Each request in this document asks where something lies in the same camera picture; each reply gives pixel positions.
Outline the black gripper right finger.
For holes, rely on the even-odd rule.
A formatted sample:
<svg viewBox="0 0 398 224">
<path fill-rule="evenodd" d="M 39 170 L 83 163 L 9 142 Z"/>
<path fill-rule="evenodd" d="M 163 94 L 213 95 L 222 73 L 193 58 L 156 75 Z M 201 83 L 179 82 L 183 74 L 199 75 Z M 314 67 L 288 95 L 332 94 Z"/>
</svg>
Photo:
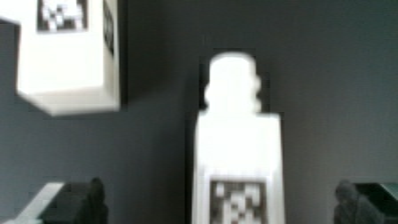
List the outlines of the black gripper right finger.
<svg viewBox="0 0 398 224">
<path fill-rule="evenodd" d="M 398 183 L 352 183 L 336 187 L 334 224 L 398 224 Z"/>
</svg>

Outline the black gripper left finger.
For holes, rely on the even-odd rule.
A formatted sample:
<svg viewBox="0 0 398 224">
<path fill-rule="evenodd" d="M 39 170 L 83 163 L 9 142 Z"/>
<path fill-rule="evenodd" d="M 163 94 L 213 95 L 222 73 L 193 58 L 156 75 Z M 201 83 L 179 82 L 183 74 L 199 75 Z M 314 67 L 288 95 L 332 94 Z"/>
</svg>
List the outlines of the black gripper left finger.
<svg viewBox="0 0 398 224">
<path fill-rule="evenodd" d="M 101 179 L 46 183 L 12 224 L 108 224 Z"/>
</svg>

